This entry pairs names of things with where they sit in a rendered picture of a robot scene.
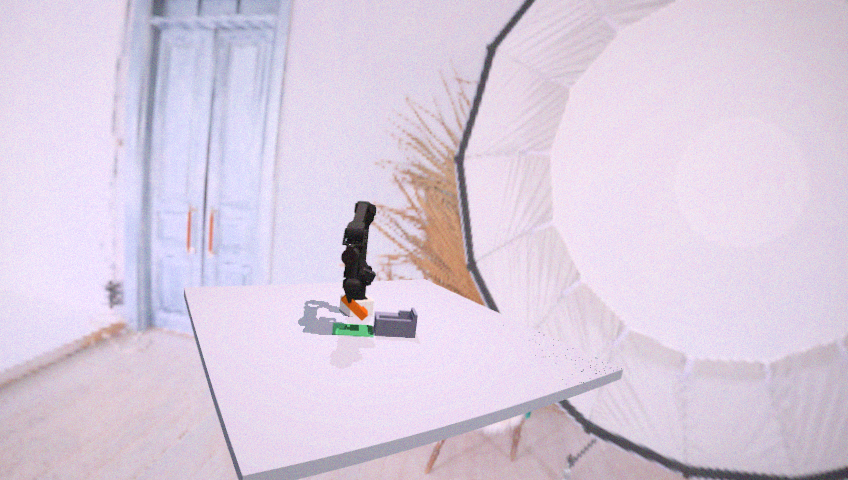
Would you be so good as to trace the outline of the orange l-shaped part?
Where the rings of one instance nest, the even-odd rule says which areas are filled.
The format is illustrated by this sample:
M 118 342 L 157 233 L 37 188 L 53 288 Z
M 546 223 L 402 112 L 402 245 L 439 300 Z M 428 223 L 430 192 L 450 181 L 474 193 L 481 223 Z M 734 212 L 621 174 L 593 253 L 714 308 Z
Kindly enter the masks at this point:
M 341 301 L 348 306 L 362 321 L 368 316 L 368 310 L 361 306 L 354 298 L 351 303 L 348 303 L 346 294 L 341 298 Z

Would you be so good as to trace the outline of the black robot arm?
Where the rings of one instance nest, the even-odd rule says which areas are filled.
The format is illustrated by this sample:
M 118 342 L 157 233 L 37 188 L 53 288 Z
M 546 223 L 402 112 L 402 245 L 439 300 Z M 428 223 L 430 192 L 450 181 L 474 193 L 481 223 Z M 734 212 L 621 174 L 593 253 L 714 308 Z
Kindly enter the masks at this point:
M 366 286 L 371 285 L 376 274 L 372 271 L 372 267 L 367 265 L 366 253 L 369 225 L 376 215 L 376 206 L 368 201 L 357 201 L 354 206 L 354 213 L 353 220 L 345 228 L 342 245 L 347 245 L 347 248 L 342 253 L 341 258 L 347 266 L 352 266 L 361 261 L 361 268 L 359 268 L 357 275 L 360 290 L 355 291 L 353 298 L 355 300 L 368 300 L 365 296 Z

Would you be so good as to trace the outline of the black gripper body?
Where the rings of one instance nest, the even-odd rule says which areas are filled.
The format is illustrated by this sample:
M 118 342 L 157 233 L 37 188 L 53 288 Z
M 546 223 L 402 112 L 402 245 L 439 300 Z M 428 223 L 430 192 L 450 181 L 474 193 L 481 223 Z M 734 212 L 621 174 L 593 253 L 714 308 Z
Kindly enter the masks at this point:
M 343 281 L 343 288 L 342 289 L 360 290 L 360 282 L 359 282 L 359 280 L 357 280 L 359 268 L 361 268 L 361 261 L 356 262 L 352 266 L 345 265 L 345 271 L 344 271 L 343 278 L 346 278 L 346 279 Z

